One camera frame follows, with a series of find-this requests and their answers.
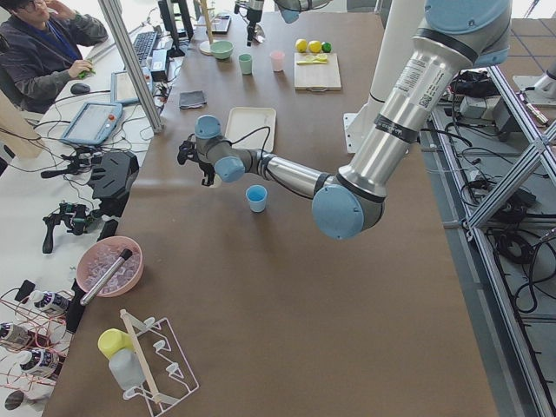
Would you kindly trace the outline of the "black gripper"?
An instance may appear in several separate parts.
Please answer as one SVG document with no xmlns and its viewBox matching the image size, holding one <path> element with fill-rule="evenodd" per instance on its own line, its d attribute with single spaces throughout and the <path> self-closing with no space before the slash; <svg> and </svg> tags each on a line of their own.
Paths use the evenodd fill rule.
<svg viewBox="0 0 556 417">
<path fill-rule="evenodd" d="M 255 36 L 255 26 L 261 21 L 262 10 L 247 8 L 247 46 L 251 47 Z"/>
<path fill-rule="evenodd" d="M 210 162 L 204 159 L 204 156 L 197 150 L 195 152 L 195 161 L 203 172 L 202 186 L 213 186 L 215 183 L 215 169 Z"/>
</svg>

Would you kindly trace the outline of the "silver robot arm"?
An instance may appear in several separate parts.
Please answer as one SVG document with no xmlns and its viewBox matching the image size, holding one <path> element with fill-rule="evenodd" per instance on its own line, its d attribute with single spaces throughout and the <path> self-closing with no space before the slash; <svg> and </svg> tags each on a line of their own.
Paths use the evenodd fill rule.
<svg viewBox="0 0 556 417">
<path fill-rule="evenodd" d="M 223 182 L 252 173 L 312 202 L 314 221 L 333 239 L 373 227 L 384 210 L 386 183 L 455 75 L 502 63 L 509 51 L 509 1 L 427 1 L 413 36 L 414 52 L 351 162 L 329 175 L 268 153 L 236 149 L 219 120 L 195 123 L 199 165 Z"/>
<path fill-rule="evenodd" d="M 277 0 L 275 5 L 281 12 L 281 16 L 286 23 L 293 23 L 299 18 L 299 15 L 304 11 L 317 10 L 329 4 L 326 0 Z M 246 18 L 247 25 L 247 46 L 250 47 L 255 40 L 255 29 L 257 24 L 261 21 L 263 12 L 263 0 L 247 1 Z"/>
</svg>

